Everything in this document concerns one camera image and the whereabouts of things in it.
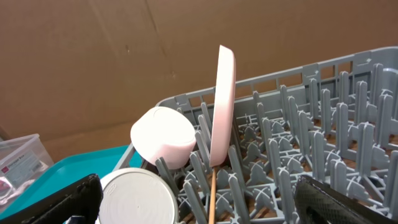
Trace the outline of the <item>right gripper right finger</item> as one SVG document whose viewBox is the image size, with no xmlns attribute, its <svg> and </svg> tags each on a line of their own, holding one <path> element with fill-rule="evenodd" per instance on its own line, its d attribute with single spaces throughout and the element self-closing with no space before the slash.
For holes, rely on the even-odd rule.
<svg viewBox="0 0 398 224">
<path fill-rule="evenodd" d="M 294 202 L 302 223 L 395 224 L 308 175 L 298 178 Z"/>
</svg>

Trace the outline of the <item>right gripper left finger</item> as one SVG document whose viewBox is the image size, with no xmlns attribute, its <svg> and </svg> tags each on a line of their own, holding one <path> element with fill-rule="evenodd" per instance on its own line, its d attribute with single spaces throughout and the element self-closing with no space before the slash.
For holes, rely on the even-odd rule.
<svg viewBox="0 0 398 224">
<path fill-rule="evenodd" d="M 31 206 L 1 219 L 1 224 L 94 223 L 100 211 L 103 189 L 97 174 L 90 174 Z"/>
</svg>

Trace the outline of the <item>grey bowl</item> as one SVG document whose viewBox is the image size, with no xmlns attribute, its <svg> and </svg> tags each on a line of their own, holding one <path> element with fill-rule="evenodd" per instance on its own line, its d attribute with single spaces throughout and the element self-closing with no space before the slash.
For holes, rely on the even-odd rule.
<svg viewBox="0 0 398 224">
<path fill-rule="evenodd" d="M 96 223 L 178 223 L 174 193 L 158 175 L 141 168 L 123 168 L 101 179 L 103 199 Z"/>
</svg>

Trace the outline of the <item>wooden chopstick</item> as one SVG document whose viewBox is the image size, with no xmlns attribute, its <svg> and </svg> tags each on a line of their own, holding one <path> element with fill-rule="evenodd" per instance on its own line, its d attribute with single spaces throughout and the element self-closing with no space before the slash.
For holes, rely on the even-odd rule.
<svg viewBox="0 0 398 224">
<path fill-rule="evenodd" d="M 211 179 L 211 195 L 210 195 L 210 206 L 209 206 L 209 224 L 215 223 L 215 209 L 216 209 L 216 175 L 217 167 L 213 168 L 213 174 Z"/>
</svg>

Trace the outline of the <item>large white plate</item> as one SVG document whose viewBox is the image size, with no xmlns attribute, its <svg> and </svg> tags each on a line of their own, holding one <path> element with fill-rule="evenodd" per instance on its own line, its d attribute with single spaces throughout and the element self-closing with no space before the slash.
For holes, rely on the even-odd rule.
<svg viewBox="0 0 398 224">
<path fill-rule="evenodd" d="M 211 132 L 211 167 L 222 164 L 228 153 L 233 123 L 235 85 L 236 59 L 234 53 L 231 49 L 220 45 Z"/>
</svg>

